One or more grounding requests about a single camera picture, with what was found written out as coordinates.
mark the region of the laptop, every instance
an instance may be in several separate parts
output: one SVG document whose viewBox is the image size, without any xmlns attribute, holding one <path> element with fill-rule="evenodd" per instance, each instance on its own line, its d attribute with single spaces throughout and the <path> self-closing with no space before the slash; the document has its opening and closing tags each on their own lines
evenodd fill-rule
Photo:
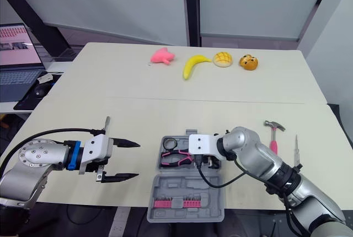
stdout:
<svg viewBox="0 0 353 237">
<path fill-rule="evenodd" d="M 0 101 L 21 100 L 43 70 L 24 24 L 0 25 Z"/>
</svg>

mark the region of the gray tool case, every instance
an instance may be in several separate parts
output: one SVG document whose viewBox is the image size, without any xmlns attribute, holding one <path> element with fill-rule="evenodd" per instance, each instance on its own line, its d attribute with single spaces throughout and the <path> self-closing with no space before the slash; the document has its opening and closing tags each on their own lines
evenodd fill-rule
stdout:
<svg viewBox="0 0 353 237">
<path fill-rule="evenodd" d="M 177 141 L 174 150 L 185 150 L 189 149 L 190 134 L 197 134 L 197 130 L 186 130 L 186 136 L 165 136 L 161 141 L 157 161 L 157 169 L 161 174 L 153 180 L 147 212 L 147 220 L 150 223 L 221 222 L 224 219 L 223 189 L 213 188 L 205 183 L 194 161 L 177 167 L 160 166 L 161 162 L 173 163 L 182 158 L 181 155 L 161 158 L 162 153 L 168 152 L 163 147 L 164 139 L 174 138 Z M 209 182 L 214 185 L 222 183 L 218 174 L 219 169 L 210 169 L 208 164 L 204 164 L 201 168 Z M 171 207 L 155 208 L 155 200 L 171 201 L 169 202 Z M 198 203 L 201 203 L 201 207 L 183 207 L 185 200 L 200 200 Z"/>
</svg>

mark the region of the hammer head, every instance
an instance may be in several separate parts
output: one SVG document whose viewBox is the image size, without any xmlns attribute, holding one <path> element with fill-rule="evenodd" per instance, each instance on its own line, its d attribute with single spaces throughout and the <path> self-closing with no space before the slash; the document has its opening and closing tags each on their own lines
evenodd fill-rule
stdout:
<svg viewBox="0 0 353 237">
<path fill-rule="evenodd" d="M 265 120 L 264 122 L 264 125 L 265 126 L 269 126 L 271 128 L 279 128 L 281 131 L 285 131 L 286 129 L 284 128 L 284 126 L 282 126 L 281 124 L 275 122 L 275 121 L 268 121 L 268 120 Z"/>
</svg>

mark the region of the hammer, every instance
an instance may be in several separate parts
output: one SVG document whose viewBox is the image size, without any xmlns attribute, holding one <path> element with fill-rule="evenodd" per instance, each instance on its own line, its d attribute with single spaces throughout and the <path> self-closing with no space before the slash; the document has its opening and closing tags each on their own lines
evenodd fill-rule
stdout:
<svg viewBox="0 0 353 237">
<path fill-rule="evenodd" d="M 276 129 L 279 128 L 281 131 L 285 131 L 286 129 L 284 128 L 284 126 L 282 126 L 281 124 L 277 123 L 277 122 L 270 122 L 265 120 L 264 123 L 265 126 L 269 126 L 271 127 L 272 131 L 271 131 L 271 143 L 270 143 L 270 149 L 277 154 L 277 142 L 276 142 Z"/>
</svg>

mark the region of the pink plush toy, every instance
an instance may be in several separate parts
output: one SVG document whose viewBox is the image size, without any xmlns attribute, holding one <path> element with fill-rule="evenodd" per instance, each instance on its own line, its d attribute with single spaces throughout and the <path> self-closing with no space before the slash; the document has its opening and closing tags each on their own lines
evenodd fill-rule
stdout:
<svg viewBox="0 0 353 237">
<path fill-rule="evenodd" d="M 169 65 L 174 56 L 174 54 L 168 52 L 166 47 L 161 48 L 152 55 L 151 62 L 164 62 Z"/>
</svg>

